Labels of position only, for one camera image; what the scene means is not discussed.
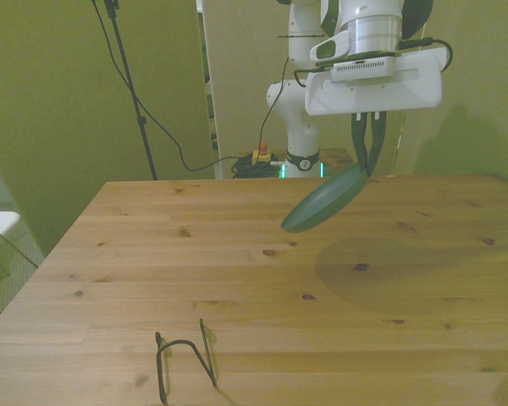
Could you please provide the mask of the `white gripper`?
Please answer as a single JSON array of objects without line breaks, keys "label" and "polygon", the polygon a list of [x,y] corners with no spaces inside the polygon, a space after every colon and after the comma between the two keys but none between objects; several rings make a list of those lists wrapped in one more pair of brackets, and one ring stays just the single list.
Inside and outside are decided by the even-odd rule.
[{"label": "white gripper", "polygon": [[[371,176],[384,145],[387,111],[437,106],[443,67],[442,47],[337,63],[307,76],[305,109],[311,116],[354,113],[351,135],[357,161]],[[372,112],[368,154],[367,112]]]}]

